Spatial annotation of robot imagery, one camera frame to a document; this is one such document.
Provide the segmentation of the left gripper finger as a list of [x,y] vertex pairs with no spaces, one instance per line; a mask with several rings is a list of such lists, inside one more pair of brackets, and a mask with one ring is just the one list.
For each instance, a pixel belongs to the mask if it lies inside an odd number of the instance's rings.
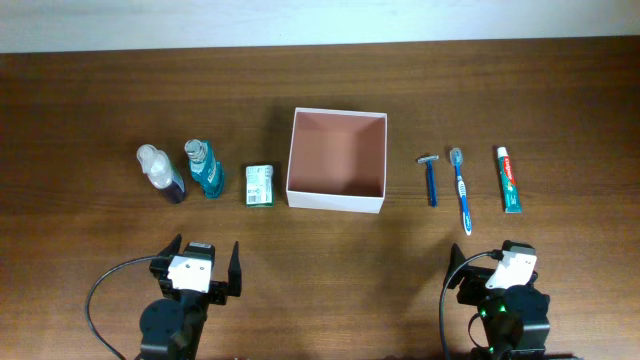
[[157,256],[162,258],[171,258],[179,253],[182,243],[182,235],[177,234],[175,238],[162,249]]
[[242,269],[239,258],[239,242],[234,243],[228,268],[227,295],[240,297],[242,293]]

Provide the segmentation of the clear bottle dark purple liquid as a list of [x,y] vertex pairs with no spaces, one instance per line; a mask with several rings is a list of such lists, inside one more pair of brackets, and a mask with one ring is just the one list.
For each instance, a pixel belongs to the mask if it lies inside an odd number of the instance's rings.
[[164,151],[144,144],[138,148],[136,157],[142,173],[171,204],[179,204],[185,200],[184,180]]

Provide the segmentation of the teal mouthwash bottle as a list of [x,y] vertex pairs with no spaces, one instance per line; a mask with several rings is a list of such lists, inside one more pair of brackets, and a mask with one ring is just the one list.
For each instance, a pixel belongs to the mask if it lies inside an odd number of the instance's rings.
[[224,189],[225,174],[210,143],[190,139],[185,143],[184,150],[189,159],[191,175],[200,185],[205,197],[217,199]]

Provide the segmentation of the green red toothpaste tube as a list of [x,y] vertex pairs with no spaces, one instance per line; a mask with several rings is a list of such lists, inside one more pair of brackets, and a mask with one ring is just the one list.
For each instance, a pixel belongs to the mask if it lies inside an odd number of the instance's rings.
[[507,214],[519,214],[522,212],[522,205],[513,173],[512,162],[505,147],[497,148],[497,159],[500,168],[504,212]]

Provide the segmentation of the green white soap box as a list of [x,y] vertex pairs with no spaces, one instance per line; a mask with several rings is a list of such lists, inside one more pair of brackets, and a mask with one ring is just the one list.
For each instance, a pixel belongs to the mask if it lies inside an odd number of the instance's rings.
[[253,165],[245,170],[246,175],[246,206],[273,207],[274,186],[273,166]]

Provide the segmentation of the blue disposable razor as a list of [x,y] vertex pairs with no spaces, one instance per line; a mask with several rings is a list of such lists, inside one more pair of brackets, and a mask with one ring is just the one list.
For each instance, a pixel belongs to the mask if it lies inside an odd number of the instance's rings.
[[438,198],[437,198],[437,185],[435,179],[435,170],[433,166],[433,162],[438,160],[438,155],[428,155],[422,156],[416,160],[418,164],[424,164],[426,166],[426,179],[429,191],[429,204],[431,207],[438,206]]

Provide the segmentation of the blue white toothbrush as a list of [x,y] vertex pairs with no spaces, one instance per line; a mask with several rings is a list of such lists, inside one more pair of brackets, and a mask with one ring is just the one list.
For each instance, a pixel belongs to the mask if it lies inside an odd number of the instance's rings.
[[463,154],[460,148],[452,148],[450,150],[450,162],[455,170],[456,188],[460,200],[463,229],[465,234],[470,236],[472,233],[472,220],[467,199],[466,184],[461,173]]

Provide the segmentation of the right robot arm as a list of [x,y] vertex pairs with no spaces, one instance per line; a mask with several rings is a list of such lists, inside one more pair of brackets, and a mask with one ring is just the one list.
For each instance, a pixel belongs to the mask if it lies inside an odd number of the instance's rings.
[[457,302],[476,308],[487,344],[474,345],[471,359],[542,359],[550,333],[550,296],[534,287],[536,250],[510,240],[499,249],[465,257],[451,247],[439,300],[439,333],[446,358],[451,357],[444,331],[446,291],[457,289]]

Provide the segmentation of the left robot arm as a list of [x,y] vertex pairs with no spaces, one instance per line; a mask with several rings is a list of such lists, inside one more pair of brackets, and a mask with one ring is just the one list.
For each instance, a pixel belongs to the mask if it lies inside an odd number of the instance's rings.
[[149,270],[163,297],[148,305],[140,316],[140,359],[193,359],[197,355],[211,305],[224,306],[242,293],[239,244],[235,243],[225,281],[213,279],[215,247],[190,242],[181,246],[177,235]]

